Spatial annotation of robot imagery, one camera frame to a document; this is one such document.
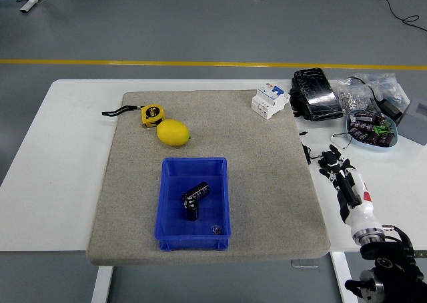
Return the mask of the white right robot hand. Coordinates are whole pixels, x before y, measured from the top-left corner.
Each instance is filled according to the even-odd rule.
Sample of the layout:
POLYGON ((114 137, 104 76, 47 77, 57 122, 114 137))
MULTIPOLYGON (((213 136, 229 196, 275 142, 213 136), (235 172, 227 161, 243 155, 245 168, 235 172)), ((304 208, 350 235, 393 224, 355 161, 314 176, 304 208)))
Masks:
POLYGON ((383 238, 382 225, 374 216, 365 181, 350 160, 330 145, 328 151, 322 152, 318 164, 319 172, 332 182, 337 192, 341 219, 351 228, 355 243, 361 245, 366 238, 383 238))

